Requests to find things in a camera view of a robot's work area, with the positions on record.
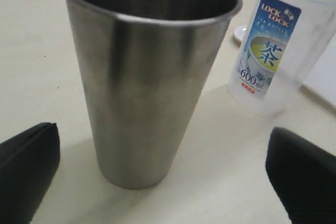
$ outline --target clear plastic bottle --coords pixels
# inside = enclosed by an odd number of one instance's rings
[[[281,112],[335,32],[336,0],[257,0],[230,93],[257,114]]]

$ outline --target table surface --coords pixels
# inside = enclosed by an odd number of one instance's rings
[[[61,163],[33,224],[290,223],[265,172],[269,134],[287,127],[336,154],[335,113],[308,93],[275,118],[255,116],[225,84],[255,0],[232,20],[164,181],[142,191],[108,183],[96,162],[64,0],[1,0],[0,139],[57,122]]]

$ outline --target stainless steel cup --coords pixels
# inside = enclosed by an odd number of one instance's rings
[[[67,6],[99,167],[118,186],[153,186],[170,169],[242,0]]]

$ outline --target white object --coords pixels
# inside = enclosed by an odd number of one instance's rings
[[[336,37],[329,43],[304,85],[336,107]]]
[[[335,11],[336,0],[258,0],[230,93],[257,114],[281,112],[335,34]]]
[[[43,121],[56,122],[61,138],[58,172],[31,224],[290,224],[265,171],[271,129],[287,127],[336,154],[336,120],[301,93],[271,120],[228,95],[238,54],[230,34],[255,2],[243,1],[172,169],[143,191],[99,172],[65,1],[0,1],[0,141]]]
[[[245,26],[238,26],[236,29],[233,31],[233,37],[238,40],[240,43],[243,42],[244,35],[246,32],[246,25]]]

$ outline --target bottle label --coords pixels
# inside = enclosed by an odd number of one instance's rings
[[[300,14],[280,0],[260,1],[236,68],[241,87],[253,96],[265,97]]]

